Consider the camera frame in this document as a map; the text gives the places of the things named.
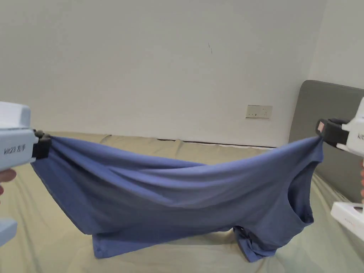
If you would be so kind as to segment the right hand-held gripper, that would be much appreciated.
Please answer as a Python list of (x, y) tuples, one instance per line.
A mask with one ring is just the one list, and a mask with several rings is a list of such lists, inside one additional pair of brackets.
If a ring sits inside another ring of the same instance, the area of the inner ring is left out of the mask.
[[(347, 124), (344, 119), (317, 121), (316, 134), (330, 146), (364, 156), (364, 98), (354, 118)], [(331, 216), (349, 231), (364, 230), (364, 208), (361, 203), (334, 202)]]

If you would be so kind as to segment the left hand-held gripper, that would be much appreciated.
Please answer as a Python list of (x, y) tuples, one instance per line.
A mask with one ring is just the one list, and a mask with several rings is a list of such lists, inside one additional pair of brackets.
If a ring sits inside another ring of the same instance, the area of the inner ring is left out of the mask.
[(51, 135), (31, 128), (28, 106), (0, 103), (0, 171), (48, 157)]

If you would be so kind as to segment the person's left hand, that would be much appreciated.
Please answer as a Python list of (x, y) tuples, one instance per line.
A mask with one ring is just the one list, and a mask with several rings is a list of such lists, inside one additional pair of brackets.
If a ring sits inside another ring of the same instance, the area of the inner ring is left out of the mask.
[(17, 176), (17, 173), (13, 169), (6, 169), (0, 172), (0, 196), (4, 194), (3, 183), (11, 182)]

